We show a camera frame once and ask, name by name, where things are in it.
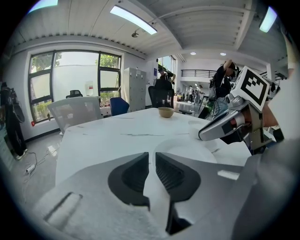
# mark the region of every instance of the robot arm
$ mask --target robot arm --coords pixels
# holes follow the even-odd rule
[[[249,145],[255,150],[267,144],[263,135],[262,110],[268,94],[269,84],[255,71],[244,67],[237,78],[230,94],[226,96],[228,110],[216,117],[203,127],[198,136],[203,141],[209,141],[228,136],[239,128],[248,125],[241,113],[247,107],[251,115],[252,124],[249,133]]]

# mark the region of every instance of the desk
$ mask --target desk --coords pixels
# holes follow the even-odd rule
[[[233,151],[233,145],[227,145],[220,139],[210,142],[191,139],[188,134],[190,120],[199,121],[203,126],[209,122],[176,112],[165,119],[159,116],[158,109],[150,108],[69,127],[59,149],[56,185],[85,167],[126,155],[149,152],[149,159],[152,159],[152,153],[160,143],[179,136],[181,141],[191,141],[191,144],[206,144],[211,152],[217,154],[216,150],[228,149],[227,155],[222,154],[224,157],[216,159],[216,163],[243,165],[246,162],[250,153],[243,142],[236,142],[239,147]],[[190,150],[183,156],[196,158],[195,152]]]

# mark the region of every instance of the tree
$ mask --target tree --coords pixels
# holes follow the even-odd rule
[[[37,71],[49,69],[51,67],[52,55],[52,53],[46,53],[45,55],[33,57],[31,69],[36,68]],[[55,67],[60,65],[58,59],[61,59],[61,52],[56,54]]]
[[[119,68],[119,58],[111,55],[102,54],[100,56],[100,66],[108,68]]]

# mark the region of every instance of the ceiling light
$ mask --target ceiling light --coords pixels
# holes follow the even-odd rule
[[[269,7],[266,16],[264,17],[261,25],[259,26],[259,29],[263,32],[268,32],[272,27],[273,23],[275,22],[276,17],[277,14],[275,13],[275,11],[271,7]]]
[[[151,35],[157,33],[157,31],[151,25],[145,22],[142,18],[134,15],[133,13],[128,12],[127,10],[119,6],[114,6],[111,10],[111,13],[120,16],[122,18],[125,18],[126,20],[138,25],[140,28],[149,32]]]
[[[28,13],[30,13],[34,10],[40,9],[40,8],[56,6],[57,3],[58,3],[58,0],[40,0],[32,7],[32,9],[29,10]]]

